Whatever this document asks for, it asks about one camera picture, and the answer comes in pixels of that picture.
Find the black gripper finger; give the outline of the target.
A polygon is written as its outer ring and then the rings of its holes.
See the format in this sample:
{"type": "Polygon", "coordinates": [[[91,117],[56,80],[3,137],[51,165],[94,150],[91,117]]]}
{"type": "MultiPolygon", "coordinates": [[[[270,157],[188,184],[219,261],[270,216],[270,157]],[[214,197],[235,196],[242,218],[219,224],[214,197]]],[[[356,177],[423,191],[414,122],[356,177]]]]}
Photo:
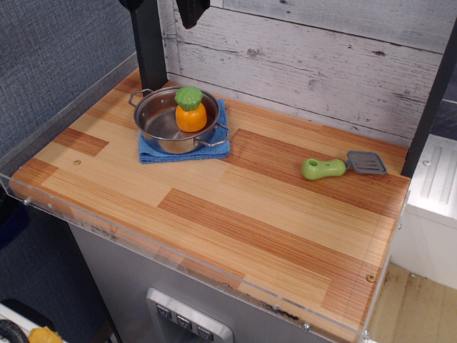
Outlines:
{"type": "Polygon", "coordinates": [[[135,11],[140,7],[140,0],[119,0],[119,3],[128,11],[135,11]]]}
{"type": "Polygon", "coordinates": [[[211,2],[209,0],[177,0],[176,4],[184,28],[191,29],[210,7],[211,2]]]}

